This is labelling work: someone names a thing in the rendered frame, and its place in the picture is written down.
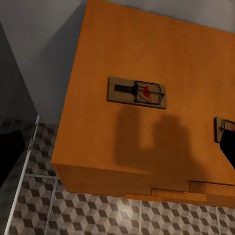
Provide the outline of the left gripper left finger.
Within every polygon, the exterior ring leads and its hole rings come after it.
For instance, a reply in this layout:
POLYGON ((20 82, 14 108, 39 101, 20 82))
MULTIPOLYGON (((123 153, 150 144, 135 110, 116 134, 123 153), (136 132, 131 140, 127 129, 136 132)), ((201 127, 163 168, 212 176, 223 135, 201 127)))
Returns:
POLYGON ((25 148, 20 130, 0 136, 0 188, 25 148))

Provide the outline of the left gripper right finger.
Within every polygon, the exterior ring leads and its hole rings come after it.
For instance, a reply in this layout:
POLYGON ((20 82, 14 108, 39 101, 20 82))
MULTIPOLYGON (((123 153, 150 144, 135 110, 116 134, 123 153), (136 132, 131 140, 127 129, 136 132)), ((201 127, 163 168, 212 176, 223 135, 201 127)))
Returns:
POLYGON ((220 148, 235 168, 235 132, 229 130, 223 132, 220 148))

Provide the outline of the mousetrap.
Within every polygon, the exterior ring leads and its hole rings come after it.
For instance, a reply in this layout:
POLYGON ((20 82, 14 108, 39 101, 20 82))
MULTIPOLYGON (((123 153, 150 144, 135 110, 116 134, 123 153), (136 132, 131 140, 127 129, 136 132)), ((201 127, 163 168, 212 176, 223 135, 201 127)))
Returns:
POLYGON ((165 85, 110 76, 108 102, 165 110, 165 85))
POLYGON ((220 117, 214 118, 214 134, 215 134, 215 142, 221 142, 222 134, 225 130, 235 132, 235 121, 223 119, 220 117))

